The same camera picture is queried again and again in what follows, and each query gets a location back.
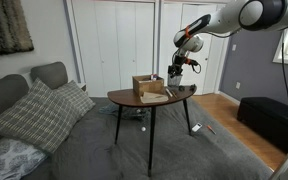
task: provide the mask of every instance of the black table leg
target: black table leg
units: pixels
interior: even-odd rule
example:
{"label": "black table leg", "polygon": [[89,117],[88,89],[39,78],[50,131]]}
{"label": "black table leg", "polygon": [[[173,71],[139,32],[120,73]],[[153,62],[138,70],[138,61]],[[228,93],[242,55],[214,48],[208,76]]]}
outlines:
{"label": "black table leg", "polygon": [[187,110],[187,102],[186,99],[183,100],[183,104],[184,104],[184,109],[185,109],[185,114],[186,114],[186,120],[187,120],[187,126],[188,126],[188,132],[191,135],[191,125],[190,125],[190,117],[188,116],[188,110]]}
{"label": "black table leg", "polygon": [[151,177],[151,169],[152,169],[156,107],[152,107],[151,109],[152,109],[152,112],[151,112],[151,135],[150,135],[150,159],[148,162],[148,176],[149,177]]}
{"label": "black table leg", "polygon": [[120,105],[120,107],[118,108],[118,119],[117,119],[116,134],[115,134],[115,144],[116,144],[117,138],[118,138],[118,130],[120,129],[122,110],[123,110],[123,106]]}

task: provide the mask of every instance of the black storage bench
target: black storage bench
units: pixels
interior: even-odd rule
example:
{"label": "black storage bench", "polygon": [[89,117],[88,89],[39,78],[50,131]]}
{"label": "black storage bench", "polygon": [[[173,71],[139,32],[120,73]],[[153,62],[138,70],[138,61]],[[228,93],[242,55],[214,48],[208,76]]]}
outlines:
{"label": "black storage bench", "polygon": [[242,98],[237,119],[288,152],[288,106],[266,97]]}

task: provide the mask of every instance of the robotic arm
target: robotic arm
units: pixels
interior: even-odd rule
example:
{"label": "robotic arm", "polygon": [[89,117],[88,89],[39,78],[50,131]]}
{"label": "robotic arm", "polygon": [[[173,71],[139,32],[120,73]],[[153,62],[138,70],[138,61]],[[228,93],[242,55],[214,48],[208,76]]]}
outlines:
{"label": "robotic arm", "polygon": [[193,70],[198,65],[187,56],[203,47],[199,33],[230,32],[232,35],[240,29],[272,31],[285,28],[288,28],[288,0],[232,0],[221,10],[202,16],[176,33],[174,44],[178,50],[168,73],[174,77],[182,73],[183,64],[192,65]]}

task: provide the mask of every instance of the baseboard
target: baseboard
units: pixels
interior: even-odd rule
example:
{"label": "baseboard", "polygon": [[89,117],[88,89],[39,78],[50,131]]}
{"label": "baseboard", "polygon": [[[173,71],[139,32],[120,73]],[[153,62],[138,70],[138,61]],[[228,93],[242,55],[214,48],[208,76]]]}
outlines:
{"label": "baseboard", "polygon": [[235,99],[235,98],[233,98],[233,97],[231,97],[231,96],[229,96],[229,95],[227,95],[227,94],[225,94],[225,93],[223,93],[223,92],[221,92],[221,91],[219,91],[219,94],[222,95],[222,96],[224,96],[224,97],[227,98],[228,100],[232,101],[234,104],[240,105],[240,101],[238,101],[237,99]]}

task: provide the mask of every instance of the plaid pillow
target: plaid pillow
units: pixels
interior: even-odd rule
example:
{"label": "plaid pillow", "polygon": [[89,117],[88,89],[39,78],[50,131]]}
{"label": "plaid pillow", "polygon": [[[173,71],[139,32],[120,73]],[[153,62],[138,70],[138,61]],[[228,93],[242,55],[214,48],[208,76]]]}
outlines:
{"label": "plaid pillow", "polygon": [[77,109],[79,109],[81,116],[84,116],[87,111],[95,106],[95,103],[77,86],[74,80],[54,91],[59,93],[63,98],[69,100]]}
{"label": "plaid pillow", "polygon": [[0,134],[53,153],[80,117],[68,100],[37,79],[27,95],[0,115]]}

